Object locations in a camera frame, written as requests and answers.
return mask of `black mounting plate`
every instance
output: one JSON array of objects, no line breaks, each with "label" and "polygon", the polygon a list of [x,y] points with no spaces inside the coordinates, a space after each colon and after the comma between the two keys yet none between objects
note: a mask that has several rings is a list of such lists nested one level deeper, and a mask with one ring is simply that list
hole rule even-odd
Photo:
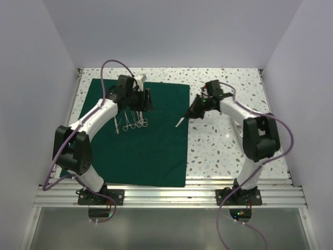
[{"label": "black mounting plate", "polygon": [[[216,189],[215,190],[216,204],[219,206],[223,201],[223,199],[231,192],[232,192],[231,189]],[[247,206],[250,203],[250,201],[252,201],[252,206],[262,205],[261,194],[259,189],[257,189],[255,191],[255,195],[249,197],[249,199],[246,202],[238,202],[235,200],[234,196],[231,196],[224,203],[224,206]]]},{"label": "black mounting plate", "polygon": [[[115,202],[117,206],[122,206],[124,203],[125,197],[124,189],[108,189],[105,195],[110,196]],[[80,198],[78,199],[78,205],[87,205],[87,206],[96,206],[96,205],[106,205],[106,202],[96,202],[90,199]]]}]

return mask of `metal frame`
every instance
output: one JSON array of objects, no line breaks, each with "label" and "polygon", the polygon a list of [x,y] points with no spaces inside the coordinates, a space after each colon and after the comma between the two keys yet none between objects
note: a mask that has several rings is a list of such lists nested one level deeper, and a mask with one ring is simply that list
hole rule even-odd
[{"label": "metal frame", "polygon": [[29,250],[31,247],[31,243],[33,240],[33,236],[35,235],[38,219],[41,214],[41,207],[33,207],[31,211],[31,215],[28,221],[27,228],[25,229],[25,234],[20,246],[20,250]]},{"label": "metal frame", "polygon": [[[83,69],[78,69],[79,87]],[[71,115],[75,95],[72,100],[67,123]],[[53,183],[58,174],[53,173],[50,183]],[[124,189],[125,198],[122,208],[218,208],[215,200],[215,190],[232,187],[233,179],[187,179],[185,187],[150,187],[110,184],[108,189]],[[77,204],[78,196],[75,194],[81,186],[71,179],[63,180],[52,190],[43,192],[39,187],[28,226],[23,237],[20,250],[29,250],[41,209],[43,207],[87,207]],[[258,188],[262,194],[263,205],[258,208],[298,208],[302,218],[306,237],[311,249],[319,249],[312,229],[305,197],[301,187],[294,187],[291,179],[259,179]],[[224,206],[223,209],[238,208],[239,206]]]},{"label": "metal frame", "polygon": [[308,240],[308,244],[310,247],[310,250],[318,250],[320,249],[320,246],[318,244],[316,235],[314,233],[314,229],[311,224],[309,211],[307,208],[299,208],[301,220],[303,223],[306,239]]}]

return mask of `white robotic arm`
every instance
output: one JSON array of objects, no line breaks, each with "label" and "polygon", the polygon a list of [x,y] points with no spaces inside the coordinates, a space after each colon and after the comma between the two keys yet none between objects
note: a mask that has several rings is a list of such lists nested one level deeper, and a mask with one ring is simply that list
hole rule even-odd
[{"label": "white robotic arm", "polygon": [[[218,80],[205,84],[201,96],[196,96],[180,122],[184,118],[203,119],[204,113],[210,110],[218,110],[243,126],[242,147],[246,157],[242,170],[235,179],[233,186],[233,189],[235,189],[250,178],[262,162],[273,157],[275,152],[280,149],[276,122],[268,117],[254,115],[250,112],[250,108],[249,111],[241,108],[234,101],[232,93],[222,91]],[[262,168],[234,194],[237,205],[246,205],[252,196],[256,196],[257,183],[261,172]]]},{"label": "white robotic arm", "polygon": [[[220,101],[220,109],[223,114],[226,114],[227,116],[234,119],[238,124],[243,125],[244,120],[247,120],[248,118],[256,118],[258,116],[253,115],[252,113],[249,113],[239,107],[232,96],[224,98]],[[265,159],[260,159],[257,162],[254,162],[253,160],[249,159],[247,156],[245,156],[245,161],[243,164],[243,167],[241,169],[240,174],[237,177],[238,183],[243,183],[256,169],[257,167],[264,162]],[[262,172],[262,169],[260,169],[255,176],[253,176],[247,183],[245,183],[242,186],[243,190],[249,190],[252,188],[255,188],[258,183],[258,179],[260,177],[260,174]]]},{"label": "white robotic arm", "polygon": [[68,127],[60,126],[56,130],[54,156],[69,134],[79,127],[76,136],[61,152],[57,164],[75,175],[80,183],[94,192],[101,191],[104,180],[92,166],[90,141],[106,122],[125,108],[129,107],[134,111],[152,109],[150,90],[144,89],[145,80],[144,74],[134,78],[119,76],[117,85],[109,90],[106,99],[100,99],[91,109],[97,109],[93,115],[90,115],[91,111],[89,111],[77,122]]}]

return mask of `green cloth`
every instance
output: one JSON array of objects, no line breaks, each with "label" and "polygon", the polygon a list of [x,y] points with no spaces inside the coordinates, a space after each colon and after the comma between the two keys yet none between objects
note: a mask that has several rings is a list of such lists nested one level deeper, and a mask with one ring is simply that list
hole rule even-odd
[{"label": "green cloth", "polygon": [[[104,82],[106,90],[117,83]],[[188,120],[178,128],[175,125],[189,106],[189,85],[146,82],[145,88],[151,90],[154,106],[153,111],[143,112],[148,126],[123,131],[126,119],[124,112],[120,112],[116,116],[118,122],[121,119],[120,133],[115,133],[112,118],[91,141],[93,166],[107,182],[185,186]],[[100,79],[93,79],[80,118],[96,105],[101,93]],[[129,109],[126,114],[133,123]]]}]

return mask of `surgical scissors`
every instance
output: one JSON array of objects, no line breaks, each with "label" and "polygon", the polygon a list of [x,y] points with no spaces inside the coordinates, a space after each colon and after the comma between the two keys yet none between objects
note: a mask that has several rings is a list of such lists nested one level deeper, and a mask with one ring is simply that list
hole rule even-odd
[{"label": "surgical scissors", "polygon": [[126,119],[126,126],[123,126],[123,130],[127,131],[129,129],[129,127],[131,127],[132,129],[135,129],[135,122],[134,123],[130,123],[126,111],[124,111],[125,113],[125,119]]},{"label": "surgical scissors", "polygon": [[147,127],[148,126],[148,119],[144,118],[143,115],[142,115],[142,112],[136,112],[138,118],[139,118],[139,121],[137,121],[135,123],[135,126],[137,128],[141,128],[141,127]]}]

